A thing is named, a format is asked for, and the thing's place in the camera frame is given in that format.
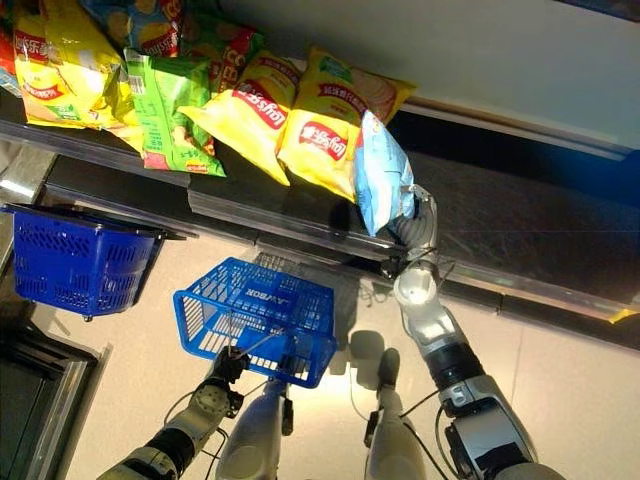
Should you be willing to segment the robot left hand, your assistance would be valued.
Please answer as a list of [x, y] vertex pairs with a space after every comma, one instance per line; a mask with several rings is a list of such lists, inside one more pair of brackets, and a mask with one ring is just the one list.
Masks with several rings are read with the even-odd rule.
[[216, 355], [209, 378], [234, 384], [249, 369], [250, 356], [235, 346], [225, 346]]

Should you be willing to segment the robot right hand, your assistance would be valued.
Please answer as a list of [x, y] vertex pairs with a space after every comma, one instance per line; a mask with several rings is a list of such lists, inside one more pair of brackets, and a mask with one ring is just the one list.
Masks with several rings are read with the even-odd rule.
[[400, 215], [390, 223], [390, 229], [398, 242], [406, 249], [407, 261], [414, 261], [437, 250], [437, 204], [435, 198], [423, 187], [412, 184], [403, 187], [402, 193], [411, 193], [414, 216]]

